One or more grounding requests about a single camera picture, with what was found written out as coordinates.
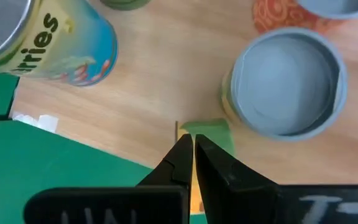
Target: orange patterned container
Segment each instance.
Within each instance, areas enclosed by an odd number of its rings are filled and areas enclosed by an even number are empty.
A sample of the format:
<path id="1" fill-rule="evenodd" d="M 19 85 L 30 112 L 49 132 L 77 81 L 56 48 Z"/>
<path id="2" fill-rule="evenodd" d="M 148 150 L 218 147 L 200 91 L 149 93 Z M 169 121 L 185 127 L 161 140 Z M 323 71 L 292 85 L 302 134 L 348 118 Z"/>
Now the orange patterned container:
<path id="1" fill-rule="evenodd" d="M 255 28 L 260 34 L 294 26 L 322 33 L 343 23 L 343 20 L 325 19 L 312 14 L 296 0 L 255 0 L 252 10 Z"/>

